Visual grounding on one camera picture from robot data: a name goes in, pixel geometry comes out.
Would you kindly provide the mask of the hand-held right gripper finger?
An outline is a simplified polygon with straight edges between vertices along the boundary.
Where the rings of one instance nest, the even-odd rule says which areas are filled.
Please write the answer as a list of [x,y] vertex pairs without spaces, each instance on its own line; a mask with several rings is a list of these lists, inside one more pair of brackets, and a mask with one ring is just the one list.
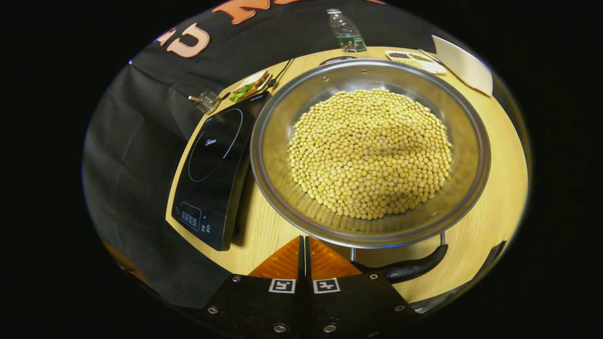
[[311,238],[304,238],[304,335],[306,337],[403,337],[420,319],[386,275],[314,279]]
[[203,322],[228,336],[300,336],[307,322],[305,241],[297,236],[254,273],[232,274],[203,307]]

